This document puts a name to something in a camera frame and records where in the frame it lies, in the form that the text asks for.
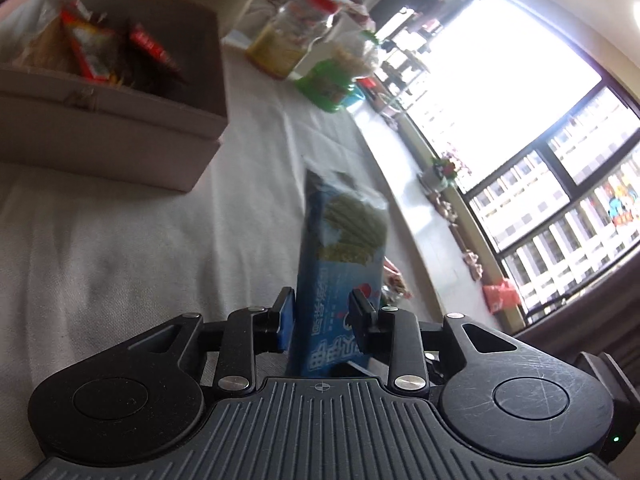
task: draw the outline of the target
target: yellow contents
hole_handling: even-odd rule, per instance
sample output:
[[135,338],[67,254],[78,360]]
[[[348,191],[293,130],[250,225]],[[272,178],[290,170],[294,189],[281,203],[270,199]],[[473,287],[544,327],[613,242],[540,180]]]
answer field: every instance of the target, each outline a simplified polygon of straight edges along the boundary
[[277,79],[286,78],[305,54],[306,48],[287,41],[270,24],[246,51],[246,56],[255,66]]

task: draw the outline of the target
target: blue snack bag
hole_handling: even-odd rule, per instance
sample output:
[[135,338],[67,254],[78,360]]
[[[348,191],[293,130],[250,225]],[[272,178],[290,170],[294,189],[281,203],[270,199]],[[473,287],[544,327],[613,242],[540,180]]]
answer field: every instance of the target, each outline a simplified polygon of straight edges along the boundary
[[348,298],[359,288],[380,304],[387,203],[347,174],[311,169],[305,199],[287,375],[325,377],[337,363],[369,361],[348,324]]

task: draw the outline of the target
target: pink bag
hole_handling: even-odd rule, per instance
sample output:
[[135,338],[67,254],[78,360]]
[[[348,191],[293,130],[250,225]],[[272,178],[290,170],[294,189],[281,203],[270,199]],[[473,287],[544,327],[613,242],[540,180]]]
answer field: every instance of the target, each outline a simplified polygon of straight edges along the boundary
[[511,280],[504,279],[498,285],[484,285],[482,291],[489,312],[492,314],[506,308],[516,308],[522,304],[520,293]]

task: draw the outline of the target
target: table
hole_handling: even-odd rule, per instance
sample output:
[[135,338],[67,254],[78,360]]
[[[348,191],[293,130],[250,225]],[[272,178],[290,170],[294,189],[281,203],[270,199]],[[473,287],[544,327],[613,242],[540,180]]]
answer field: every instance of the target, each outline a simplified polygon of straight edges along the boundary
[[[305,158],[388,197],[387,254],[415,295],[405,306],[422,320],[440,315],[424,299],[420,254],[351,116],[315,108],[236,48],[224,57],[230,126],[188,194],[0,164],[2,480],[42,459],[27,403],[47,376],[180,313],[222,320],[295,286]],[[273,372],[282,361],[260,356],[261,366]]]

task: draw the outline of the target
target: open box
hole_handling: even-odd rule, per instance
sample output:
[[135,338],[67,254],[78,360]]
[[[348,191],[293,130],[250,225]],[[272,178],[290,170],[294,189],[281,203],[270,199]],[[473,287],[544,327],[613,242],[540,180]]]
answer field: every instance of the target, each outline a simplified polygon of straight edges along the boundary
[[0,6],[0,160],[190,190],[228,122],[215,13],[186,0],[81,0],[115,25],[142,23],[171,54],[186,83],[158,97],[12,65],[43,5],[66,1]]

